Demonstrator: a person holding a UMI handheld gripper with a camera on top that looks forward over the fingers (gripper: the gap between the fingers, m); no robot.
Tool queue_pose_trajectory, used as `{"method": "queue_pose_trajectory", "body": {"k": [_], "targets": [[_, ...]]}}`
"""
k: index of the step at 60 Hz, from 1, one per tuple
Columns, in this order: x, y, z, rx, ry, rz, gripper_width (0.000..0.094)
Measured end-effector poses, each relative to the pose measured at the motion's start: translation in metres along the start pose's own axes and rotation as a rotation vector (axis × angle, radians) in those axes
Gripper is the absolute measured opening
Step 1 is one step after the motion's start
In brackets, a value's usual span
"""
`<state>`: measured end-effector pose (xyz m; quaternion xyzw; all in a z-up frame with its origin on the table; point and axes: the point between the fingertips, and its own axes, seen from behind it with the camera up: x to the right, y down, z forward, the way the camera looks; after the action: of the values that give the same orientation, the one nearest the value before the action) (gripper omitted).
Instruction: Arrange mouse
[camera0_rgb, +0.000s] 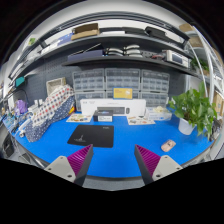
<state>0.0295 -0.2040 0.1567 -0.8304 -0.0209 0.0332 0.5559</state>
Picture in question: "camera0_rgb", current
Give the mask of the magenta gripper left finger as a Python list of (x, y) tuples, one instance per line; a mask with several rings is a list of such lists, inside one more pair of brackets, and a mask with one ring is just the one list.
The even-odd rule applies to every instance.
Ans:
[(90, 144), (68, 157), (59, 156), (45, 168), (45, 171), (82, 186), (92, 157), (93, 145)]

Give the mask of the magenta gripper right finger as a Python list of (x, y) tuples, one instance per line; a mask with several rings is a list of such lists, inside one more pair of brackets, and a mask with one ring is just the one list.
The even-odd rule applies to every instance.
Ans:
[(182, 169), (168, 155), (159, 156), (139, 145), (135, 145), (134, 155), (145, 185)]

